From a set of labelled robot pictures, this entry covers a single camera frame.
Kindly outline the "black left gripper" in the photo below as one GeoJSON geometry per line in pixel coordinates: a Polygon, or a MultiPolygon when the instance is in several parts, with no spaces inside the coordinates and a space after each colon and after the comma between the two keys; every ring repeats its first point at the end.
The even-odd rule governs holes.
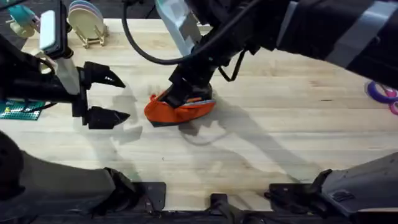
{"type": "Polygon", "coordinates": [[[2,101],[67,103],[72,106],[72,116],[80,117],[89,129],[113,129],[130,117],[116,110],[88,107],[87,91],[93,83],[126,87],[109,66],[94,62],[76,66],[64,37],[39,52],[44,56],[23,52],[1,36],[2,101]]]}

